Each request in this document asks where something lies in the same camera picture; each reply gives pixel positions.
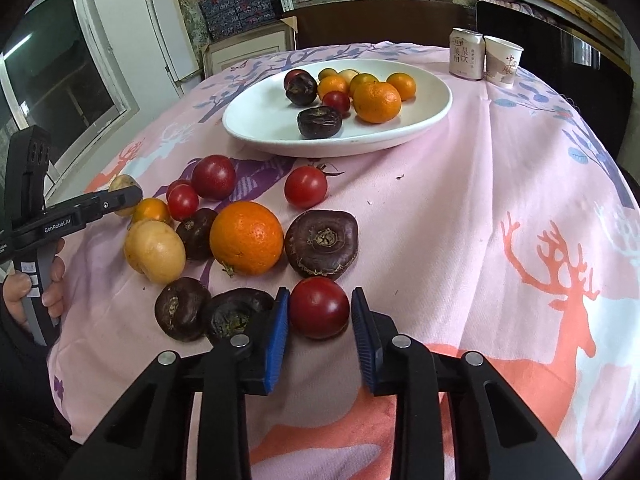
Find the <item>person's left hand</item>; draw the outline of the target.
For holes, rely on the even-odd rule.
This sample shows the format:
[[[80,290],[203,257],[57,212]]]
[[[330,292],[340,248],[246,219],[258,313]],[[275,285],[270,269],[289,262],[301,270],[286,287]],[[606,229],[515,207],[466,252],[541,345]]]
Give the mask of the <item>person's left hand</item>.
[[[56,244],[55,257],[51,264],[51,284],[42,295],[42,303],[51,318],[59,318],[65,311],[64,304],[64,273],[65,264],[58,256],[64,248],[64,240]],[[2,285],[1,330],[8,326],[17,327],[22,332],[28,332],[26,314],[22,307],[22,299],[32,288],[26,274],[14,272],[6,277]]]

